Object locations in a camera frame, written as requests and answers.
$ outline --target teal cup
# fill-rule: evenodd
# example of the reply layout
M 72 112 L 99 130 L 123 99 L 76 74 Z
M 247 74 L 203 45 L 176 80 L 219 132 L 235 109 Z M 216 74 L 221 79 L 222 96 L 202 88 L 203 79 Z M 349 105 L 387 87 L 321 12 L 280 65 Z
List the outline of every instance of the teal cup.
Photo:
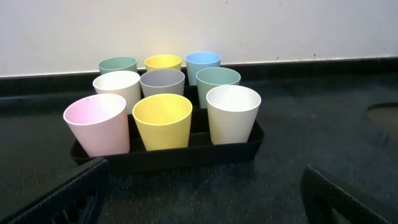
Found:
M 230 68 L 205 68 L 197 73 L 200 108 L 207 108 L 207 93 L 221 85 L 239 85 L 241 75 Z
M 98 65 L 101 74 L 116 71 L 137 72 L 137 60 L 132 57 L 116 57 L 102 61 Z
M 198 52 L 185 58 L 189 85 L 197 85 L 197 73 L 204 68 L 219 67 L 221 56 L 210 52 Z

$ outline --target granite countertop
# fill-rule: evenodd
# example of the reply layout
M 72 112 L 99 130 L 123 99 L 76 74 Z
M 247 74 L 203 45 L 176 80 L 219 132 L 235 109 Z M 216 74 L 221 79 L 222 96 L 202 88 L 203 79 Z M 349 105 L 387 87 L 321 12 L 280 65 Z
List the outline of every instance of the granite countertop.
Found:
M 113 177 L 99 223 L 306 223 L 299 180 L 308 164 L 398 207 L 397 142 L 366 116 L 370 105 L 397 101 L 397 81 L 393 73 L 244 82 L 262 97 L 266 135 L 252 162 Z M 2 197 L 77 166 L 62 113 L 87 94 L 59 94 L 46 109 L 26 100 L 2 108 Z

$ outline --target wall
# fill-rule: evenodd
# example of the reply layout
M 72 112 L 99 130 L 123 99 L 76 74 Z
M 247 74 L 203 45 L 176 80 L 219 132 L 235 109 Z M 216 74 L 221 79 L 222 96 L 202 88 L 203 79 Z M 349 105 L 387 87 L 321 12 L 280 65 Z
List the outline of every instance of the wall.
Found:
M 0 0 L 0 76 L 89 72 L 117 56 L 222 63 L 398 56 L 396 0 Z

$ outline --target cup rim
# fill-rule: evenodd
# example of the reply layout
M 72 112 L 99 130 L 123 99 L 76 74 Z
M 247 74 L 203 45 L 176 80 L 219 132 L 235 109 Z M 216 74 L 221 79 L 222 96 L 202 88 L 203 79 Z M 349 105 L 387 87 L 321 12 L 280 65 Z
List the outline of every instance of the cup rim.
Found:
M 218 60 L 215 60 L 215 61 L 213 61 L 213 62 L 208 62 L 208 63 L 197 63 L 197 62 L 192 62 L 191 60 L 188 60 L 188 57 L 191 56 L 191 55 L 194 55 L 194 54 L 212 54 L 212 55 L 217 55 L 219 59 L 218 59 Z M 221 55 L 216 54 L 216 53 L 213 53 L 213 52 L 194 52 L 194 53 L 192 53 L 192 54 L 188 54 L 188 55 L 185 57 L 185 60 L 186 60 L 187 62 L 192 63 L 192 64 L 195 64 L 195 65 L 206 65 L 206 64 L 209 64 L 209 63 L 215 63 L 215 62 L 221 61 Z
M 104 78 L 104 77 L 106 77 L 107 75 L 109 75 L 109 76 L 115 76 L 115 73 L 125 73 L 125 72 L 127 72 L 127 73 L 133 73 L 132 75 L 134 75 L 134 76 L 136 76 L 136 77 L 138 76 L 138 79 L 135 80 L 133 84 L 128 85 L 128 86 L 125 86 L 125 87 L 123 87 L 123 88 L 107 89 L 107 88 L 100 88 L 100 87 L 98 87 L 97 85 L 95 85 L 95 81 L 99 80 L 100 78 Z M 139 80 L 140 80 L 140 76 L 139 76 L 139 74 L 136 73 L 136 72 L 132 72 L 132 71 L 115 71 L 115 72 L 108 72 L 108 73 L 105 73 L 105 74 L 103 74 L 103 75 L 100 75 L 100 76 L 96 77 L 96 78 L 94 79 L 94 81 L 93 81 L 93 87 L 96 88 L 96 89 L 99 89 L 99 90 L 104 90 L 104 91 L 123 90 L 123 89 L 129 88 L 129 87 L 135 85 L 136 83 L 139 82 Z
M 134 60 L 134 63 L 132 63 L 132 64 L 130 64 L 130 65 L 128 65 L 128 66 L 125 66 L 125 67 L 123 67 L 123 68 L 103 68 L 103 67 L 101 67 L 101 64 L 102 64 L 103 62 L 106 62 L 106 61 L 108 61 L 108 60 L 115 60 L 115 59 L 117 59 L 117 58 L 130 58 L 130 59 L 133 59 L 133 60 Z M 133 57 L 113 57 L 113 58 L 105 59 L 105 60 L 103 60 L 102 62 L 100 62 L 100 63 L 98 64 L 98 68 L 103 69 L 103 70 L 107 70 L 107 71 L 114 71 L 114 70 L 121 70 L 121 69 L 125 69 L 125 68 L 128 68 L 128 67 L 131 67 L 131 66 L 135 65 L 136 63 L 137 63 L 137 59 L 135 59 L 135 58 L 133 58 Z
M 205 81 L 201 80 L 200 78 L 198 78 L 199 72 L 201 72 L 201 71 L 203 71 L 203 70 L 207 70 L 207 69 L 223 69 L 223 70 L 224 70 L 224 69 L 227 69 L 227 70 L 231 70 L 231 71 L 233 71 L 234 73 L 237 73 L 237 74 L 239 75 L 239 78 L 238 78 L 238 80 L 236 80 L 235 82 L 228 83 L 228 84 L 221 84 L 221 85 L 219 85 L 219 84 L 208 83 L 208 82 L 205 82 Z M 241 78 L 242 78 L 242 77 L 241 77 L 241 74 L 239 74 L 239 72 L 237 72 L 237 71 L 235 71 L 235 70 L 233 70 L 233 69 L 224 68 L 224 67 L 210 67 L 210 68 L 201 69 L 201 70 L 199 70 L 199 71 L 197 72 L 196 77 L 197 77 L 197 80 L 199 80 L 199 81 L 201 81 L 201 82 L 203 82 L 203 83 L 205 83 L 205 84 L 213 85 L 213 86 L 232 85 L 232 84 L 235 84 L 235 83 L 237 83 L 237 82 L 240 82 L 240 81 L 241 81 Z
M 147 99 L 152 98 L 152 97 L 159 97 L 159 95 L 173 95 L 173 96 L 177 96 L 177 97 L 179 97 L 179 98 L 183 98 L 185 101 L 189 102 L 189 105 L 190 105 L 189 113 L 187 113 L 187 115 L 185 115 L 183 118 L 179 119 L 178 121 L 174 121 L 174 122 L 171 122 L 171 123 L 165 123 L 165 124 L 150 124 L 150 123 L 143 122 L 143 121 L 141 121 L 140 119 L 138 119 L 138 118 L 136 117 L 136 115 L 134 114 L 134 110 L 136 109 L 136 106 L 137 106 L 139 103 L 143 102 L 144 100 L 147 100 Z M 134 119 L 135 119 L 136 121 L 138 121 L 138 122 L 140 122 L 140 123 L 142 123 L 142 124 L 146 124 L 146 125 L 149 125 L 149 126 L 167 126 L 167 125 L 171 125 L 171 124 L 175 124 L 175 123 L 178 123 L 178 122 L 180 122 L 180 121 L 183 121 L 183 120 L 184 120 L 185 118 L 187 118 L 190 114 L 192 114 L 192 108 L 193 108 L 193 106 L 192 106 L 191 101 L 188 100 L 188 99 L 187 99 L 186 97 L 184 97 L 184 96 L 181 96 L 181 95 L 178 95 L 178 94 L 173 94 L 173 93 L 161 93 L 161 94 L 156 94 L 156 95 L 152 95 L 152 96 L 145 97 L 144 99 L 138 101 L 138 103 L 136 103 L 136 104 L 134 105 L 134 107 L 132 108 L 132 116 L 134 117 Z
M 102 97 L 103 95 L 112 95 L 113 97 L 117 97 L 117 98 L 122 99 L 122 100 L 123 100 L 123 105 L 124 105 L 124 106 L 122 106 L 122 107 L 121 107 L 121 110 L 118 111 L 114 116 L 111 116 L 111 117 L 106 118 L 106 119 L 104 119 L 104 120 L 97 121 L 97 122 L 93 122 L 93 123 L 86 123 L 86 124 L 74 123 L 74 122 L 69 121 L 69 120 L 65 117 L 67 111 L 68 111 L 72 106 L 74 106 L 75 104 L 77 104 L 78 102 L 83 101 L 83 100 L 85 100 L 85 99 L 87 99 L 87 98 Z M 126 105 L 127 105 L 126 100 L 125 100 L 122 96 L 119 96 L 119 95 L 114 94 L 114 93 L 102 93 L 102 94 L 95 94 L 95 95 L 91 95 L 91 96 L 86 96 L 86 97 L 84 97 L 84 98 L 82 98 L 82 99 L 80 99 L 80 100 L 76 100 L 75 102 L 73 102 L 71 105 L 69 105 L 69 106 L 65 109 L 65 111 L 63 112 L 63 120 L 64 120 L 65 122 L 67 122 L 68 124 L 72 124 L 72 125 L 75 125 L 75 126 L 89 126 L 89 125 L 94 125 L 94 124 L 100 124 L 100 123 L 103 123 L 103 122 L 105 122 L 105 121 L 109 121 L 110 119 L 112 119 L 112 118 L 114 118 L 114 117 L 117 117 L 120 113 L 122 113 L 122 112 L 124 111 L 124 109 L 126 108 Z
M 148 73 L 151 73 L 151 72 L 159 72 L 159 71 L 161 71 L 161 70 L 176 71 L 176 72 L 178 72 L 179 74 L 182 75 L 182 80 L 178 81 L 177 83 L 174 83 L 174 84 L 171 84 L 171 85 L 167 85 L 167 86 L 150 86 L 150 85 L 146 85 L 145 83 L 143 83 L 143 82 L 141 81 L 141 78 L 142 78 L 144 75 L 146 75 L 146 74 L 148 74 Z M 166 88 L 166 87 L 178 85 L 178 84 L 180 84 L 181 82 L 184 82 L 184 80 L 185 80 L 185 74 L 184 74 L 183 72 L 181 72 L 181 71 L 179 71 L 179 70 L 176 70 L 176 69 L 163 68 L 163 69 L 158 69 L 158 70 L 152 70 L 152 71 L 149 71 L 149 72 L 146 72 L 146 73 L 142 74 L 141 77 L 140 77 L 140 79 L 139 79 L 139 82 L 140 82 L 141 85 L 144 85 L 144 86 L 146 86 L 146 87 L 151 87 L 151 88 Z
M 209 94 L 210 94 L 214 89 L 217 89 L 217 88 L 226 88 L 226 86 L 227 86 L 227 87 L 233 86 L 232 88 L 246 88 L 246 89 L 250 90 L 251 92 L 255 93 L 255 94 L 259 97 L 260 100 L 259 100 L 259 102 L 258 102 L 258 104 L 257 104 L 256 106 L 253 106 L 253 107 L 251 107 L 251 108 L 249 108 L 249 109 L 246 109 L 246 110 L 231 111 L 231 110 L 226 110 L 226 109 L 220 108 L 219 106 L 215 106 L 213 103 L 210 102 L 210 100 L 209 100 L 209 98 L 208 98 Z M 214 107 L 214 108 L 216 108 L 216 109 L 219 109 L 219 110 L 222 110 L 222 111 L 227 111 L 227 112 L 232 112 L 232 113 L 233 113 L 233 112 L 238 112 L 238 113 L 240 113 L 240 112 L 251 111 L 251 110 L 253 110 L 253 109 L 259 107 L 260 104 L 261 104 L 261 96 L 260 96 L 260 94 L 259 94 L 258 92 L 254 91 L 254 90 L 252 90 L 252 89 L 250 89 L 250 88 L 248 88 L 248 87 L 245 87 L 245 86 L 239 86 L 239 85 L 221 85 L 221 86 L 212 88 L 211 90 L 209 90 L 209 92 L 207 92 L 207 94 L 206 94 L 206 101 L 207 101 L 207 103 L 209 103 L 212 107 Z
M 173 66 L 176 66 L 176 65 L 178 65 L 178 64 L 181 64 L 181 62 L 182 62 L 182 59 L 181 59 L 179 56 L 177 56 L 177 55 L 170 55 L 170 54 L 167 55 L 167 54 L 166 54 L 166 55 L 154 55 L 154 56 L 151 56 L 151 57 L 145 59 L 144 64 L 145 64 L 145 66 L 150 66 L 150 67 L 152 67 L 152 68 L 166 68 L 166 67 L 164 67 L 164 66 L 153 66 L 153 65 L 149 65 L 149 64 L 147 63 L 147 61 L 148 61 L 149 59 L 156 58 L 156 57 L 164 57 L 164 56 L 168 56 L 168 57 L 172 56 L 172 57 L 175 57 L 175 58 L 178 58 L 178 59 L 179 59 L 179 62 L 178 62 L 178 63 L 173 64 L 173 65 L 171 65 L 170 67 L 173 67 Z

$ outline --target pastel cup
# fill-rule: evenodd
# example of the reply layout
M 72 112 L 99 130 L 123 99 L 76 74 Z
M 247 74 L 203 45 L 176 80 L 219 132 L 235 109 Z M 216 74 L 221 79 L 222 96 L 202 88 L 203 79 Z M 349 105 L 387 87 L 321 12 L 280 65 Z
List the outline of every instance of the pastel cup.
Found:
M 63 119 L 90 157 L 107 156 L 130 150 L 126 113 L 123 97 L 98 94 L 72 103 Z
M 211 52 L 198 52 L 185 58 L 189 85 L 197 85 L 197 73 L 204 68 L 219 67 L 221 56 Z
M 237 85 L 213 88 L 206 96 L 213 144 L 247 142 L 261 103 L 254 90 Z
M 146 72 L 141 75 L 140 83 L 145 97 L 173 93 L 184 94 L 185 75 L 174 69 L 160 69 Z
M 169 93 L 146 97 L 132 115 L 147 151 L 188 147 L 192 104 L 185 97 Z
M 127 113 L 141 100 L 140 76 L 135 72 L 117 71 L 100 75 L 93 81 L 97 94 L 114 93 L 122 96 L 127 103 Z
M 103 60 L 98 65 L 101 74 L 116 71 L 137 72 L 137 60 L 132 57 L 115 57 Z
M 155 55 L 145 60 L 147 72 L 169 68 L 181 71 L 181 58 L 176 55 Z
M 205 68 L 197 73 L 198 95 L 200 108 L 207 108 L 207 93 L 220 85 L 238 85 L 241 81 L 240 74 L 230 68 Z

